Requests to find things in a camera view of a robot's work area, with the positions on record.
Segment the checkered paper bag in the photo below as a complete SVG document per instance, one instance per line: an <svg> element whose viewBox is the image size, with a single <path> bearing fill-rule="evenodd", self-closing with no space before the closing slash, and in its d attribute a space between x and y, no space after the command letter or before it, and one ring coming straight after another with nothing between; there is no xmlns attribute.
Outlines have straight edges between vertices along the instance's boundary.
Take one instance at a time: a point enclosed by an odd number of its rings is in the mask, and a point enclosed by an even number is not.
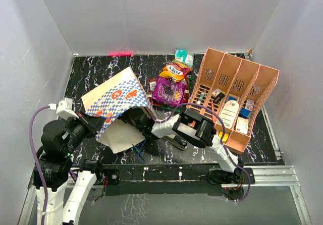
<svg viewBox="0 0 323 225"><path fill-rule="evenodd" d="M129 120L131 111L156 119L152 104L130 67L84 94L81 100L86 114L104 119L95 136L95 141L104 146L102 161L124 164L128 151L151 140Z"/></svg>

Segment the purple snack bag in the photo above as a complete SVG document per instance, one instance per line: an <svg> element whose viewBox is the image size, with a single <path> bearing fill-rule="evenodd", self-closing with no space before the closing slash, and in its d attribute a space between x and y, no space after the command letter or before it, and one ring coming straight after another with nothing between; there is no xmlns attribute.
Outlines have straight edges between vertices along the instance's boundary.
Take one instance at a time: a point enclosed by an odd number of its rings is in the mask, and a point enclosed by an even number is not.
<svg viewBox="0 0 323 225"><path fill-rule="evenodd" d="M159 104L176 107L183 102L186 81L174 82L170 79L158 77L152 93L152 99Z"/></svg>

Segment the yellow M&M's candy bag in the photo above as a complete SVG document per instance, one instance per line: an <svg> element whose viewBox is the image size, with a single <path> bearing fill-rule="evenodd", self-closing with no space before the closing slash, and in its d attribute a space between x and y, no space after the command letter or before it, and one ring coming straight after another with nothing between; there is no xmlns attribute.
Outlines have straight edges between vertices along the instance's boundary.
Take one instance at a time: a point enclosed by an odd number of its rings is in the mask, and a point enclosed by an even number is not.
<svg viewBox="0 0 323 225"><path fill-rule="evenodd" d="M170 79L176 83L182 81L185 78L185 75L182 72L176 74L169 71L162 71L159 76L165 79Z"/></svg>

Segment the orange Fox's candy bag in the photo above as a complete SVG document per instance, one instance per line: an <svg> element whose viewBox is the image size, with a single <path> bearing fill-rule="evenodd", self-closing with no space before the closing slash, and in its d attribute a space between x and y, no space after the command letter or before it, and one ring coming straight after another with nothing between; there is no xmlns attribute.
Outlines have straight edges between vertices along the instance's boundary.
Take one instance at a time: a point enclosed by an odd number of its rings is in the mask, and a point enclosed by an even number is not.
<svg viewBox="0 0 323 225"><path fill-rule="evenodd" d="M170 76L179 78L185 77L191 71L191 69L192 68L189 65L178 60L173 60L163 68L163 71Z"/></svg>

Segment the teal mint candy bag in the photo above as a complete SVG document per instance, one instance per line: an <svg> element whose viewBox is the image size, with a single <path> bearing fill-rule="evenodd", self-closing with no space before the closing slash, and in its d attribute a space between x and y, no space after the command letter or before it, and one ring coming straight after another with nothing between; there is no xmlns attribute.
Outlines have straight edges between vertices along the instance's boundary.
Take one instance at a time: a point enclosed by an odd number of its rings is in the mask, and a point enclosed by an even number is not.
<svg viewBox="0 0 323 225"><path fill-rule="evenodd" d="M193 67L194 54L183 49L175 49L175 60Z"/></svg>

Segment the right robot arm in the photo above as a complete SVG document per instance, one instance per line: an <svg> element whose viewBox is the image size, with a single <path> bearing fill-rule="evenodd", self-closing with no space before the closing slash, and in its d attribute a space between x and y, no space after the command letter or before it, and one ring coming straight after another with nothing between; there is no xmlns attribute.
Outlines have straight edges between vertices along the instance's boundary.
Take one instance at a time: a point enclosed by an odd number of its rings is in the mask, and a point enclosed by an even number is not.
<svg viewBox="0 0 323 225"><path fill-rule="evenodd" d="M179 114L163 120L153 120L142 109L131 108L119 119L138 130L145 138L143 148L149 154L158 155L158 140L168 138L179 146L191 144L209 149L216 156L220 169L211 172L209 180L216 184L241 184L243 164L221 143L211 120L192 109L185 108Z"/></svg>

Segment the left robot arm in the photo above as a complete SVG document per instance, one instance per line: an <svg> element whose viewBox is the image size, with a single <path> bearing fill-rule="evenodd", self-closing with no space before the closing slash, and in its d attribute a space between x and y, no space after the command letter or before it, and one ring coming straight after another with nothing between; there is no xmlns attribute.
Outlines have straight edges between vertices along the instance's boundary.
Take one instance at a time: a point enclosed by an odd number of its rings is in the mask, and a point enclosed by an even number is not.
<svg viewBox="0 0 323 225"><path fill-rule="evenodd" d="M66 121L53 120L43 127L44 155L36 157L33 185L37 197L38 224L78 224L94 184L104 179L102 164L86 159L81 164L73 190L64 201L69 176L73 176L71 154L84 139L95 137L105 120L78 112Z"/></svg>

